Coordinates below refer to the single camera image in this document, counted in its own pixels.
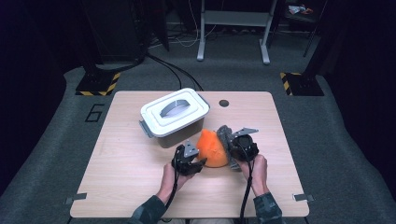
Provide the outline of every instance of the dark background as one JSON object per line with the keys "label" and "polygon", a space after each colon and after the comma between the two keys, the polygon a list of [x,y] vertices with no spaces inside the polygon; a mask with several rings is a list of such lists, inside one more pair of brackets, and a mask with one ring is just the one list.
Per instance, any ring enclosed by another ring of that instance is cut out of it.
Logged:
{"label": "dark background", "polygon": [[[392,74],[396,59],[396,24],[392,16],[395,5],[390,0],[374,4],[334,1],[328,14],[333,18],[344,16],[347,20],[332,23],[330,17],[327,29],[335,26],[329,30],[339,31],[338,35],[344,38],[339,50],[329,53],[329,48],[324,48],[325,52],[320,54],[322,61],[336,56],[334,63],[327,65],[324,76],[348,132],[382,174],[393,198],[396,198],[396,180],[391,174],[396,159],[395,77]],[[0,193],[29,156],[62,101],[64,73],[81,66],[80,55],[71,42],[75,36],[70,36],[64,28],[69,22],[64,15],[68,13],[82,27],[77,38],[86,41],[84,50],[92,61],[100,63],[79,1],[6,0],[0,4],[3,119]],[[327,42],[319,45],[331,46],[335,39]]]}

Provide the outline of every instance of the forearm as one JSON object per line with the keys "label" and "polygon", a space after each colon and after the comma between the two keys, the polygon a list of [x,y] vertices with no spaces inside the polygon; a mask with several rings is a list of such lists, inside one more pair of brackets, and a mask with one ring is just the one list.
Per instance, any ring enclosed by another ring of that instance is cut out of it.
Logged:
{"label": "forearm", "polygon": [[134,214],[127,223],[157,223],[165,212],[166,208],[162,199],[160,199],[156,195],[153,195],[145,203],[143,203],[138,208],[136,208],[136,210],[134,210]]}
{"label": "forearm", "polygon": [[282,210],[280,210],[271,192],[266,192],[253,199],[256,216],[261,224],[281,224]]}

